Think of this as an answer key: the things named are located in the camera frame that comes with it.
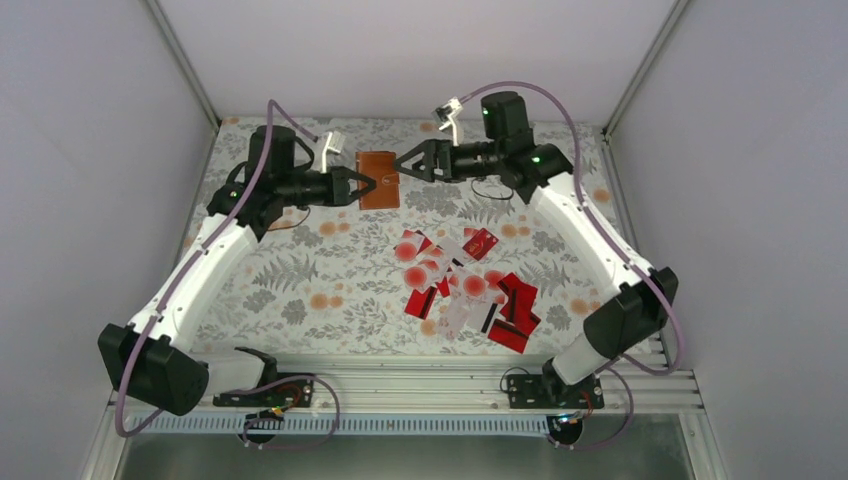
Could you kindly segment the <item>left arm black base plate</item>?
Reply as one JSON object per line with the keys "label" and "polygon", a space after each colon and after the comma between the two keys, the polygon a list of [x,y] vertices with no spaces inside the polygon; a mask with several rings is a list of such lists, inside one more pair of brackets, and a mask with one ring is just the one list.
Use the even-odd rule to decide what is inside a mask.
{"label": "left arm black base plate", "polygon": [[313,379],[298,379],[258,393],[222,393],[214,396],[212,403],[216,407],[308,408],[311,405],[314,387]]}

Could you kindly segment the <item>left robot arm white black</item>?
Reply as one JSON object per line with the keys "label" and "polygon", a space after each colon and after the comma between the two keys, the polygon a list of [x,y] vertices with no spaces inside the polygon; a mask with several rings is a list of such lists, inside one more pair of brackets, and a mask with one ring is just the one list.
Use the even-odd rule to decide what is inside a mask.
{"label": "left robot arm white black", "polygon": [[325,166],[291,128],[260,126],[248,158],[207,206],[191,247],[153,298],[125,326],[107,325],[97,345],[113,388],[174,415],[204,397],[239,391],[263,405],[278,391],[276,362],[255,349],[205,359],[190,351],[202,320],[239,263],[285,209],[343,207],[375,190],[374,179]]}

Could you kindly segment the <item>brown leather card holder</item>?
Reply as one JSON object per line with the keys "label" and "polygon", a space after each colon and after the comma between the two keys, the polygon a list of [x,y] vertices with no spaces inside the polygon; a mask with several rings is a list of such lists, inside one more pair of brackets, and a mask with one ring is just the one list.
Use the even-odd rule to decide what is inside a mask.
{"label": "brown leather card holder", "polygon": [[356,154],[357,171],[376,182],[374,190],[359,200],[361,210],[385,210],[400,207],[400,178],[395,170],[396,154],[391,151],[366,151]]}

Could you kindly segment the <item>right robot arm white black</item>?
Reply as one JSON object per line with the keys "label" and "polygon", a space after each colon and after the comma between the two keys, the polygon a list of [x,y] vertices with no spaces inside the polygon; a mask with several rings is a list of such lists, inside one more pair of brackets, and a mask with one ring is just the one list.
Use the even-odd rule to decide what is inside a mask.
{"label": "right robot arm white black", "polygon": [[395,160],[394,169],[426,182],[498,177],[588,267],[601,305],[576,339],[543,365],[540,379],[544,399],[565,407],[601,368],[666,325],[679,326],[672,308],[678,278],[670,268],[654,268],[602,217],[580,182],[579,158],[536,142],[521,95],[498,91],[482,98],[481,142],[462,142],[457,120],[462,108],[457,98],[437,108],[434,115],[451,139],[419,143]]}

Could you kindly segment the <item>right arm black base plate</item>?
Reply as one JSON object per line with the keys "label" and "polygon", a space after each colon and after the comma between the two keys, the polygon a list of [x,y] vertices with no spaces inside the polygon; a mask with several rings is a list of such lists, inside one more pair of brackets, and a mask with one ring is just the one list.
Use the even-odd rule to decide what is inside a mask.
{"label": "right arm black base plate", "polygon": [[591,375],[575,385],[565,385],[553,376],[511,373],[505,376],[511,409],[600,409],[605,406],[600,379]]}

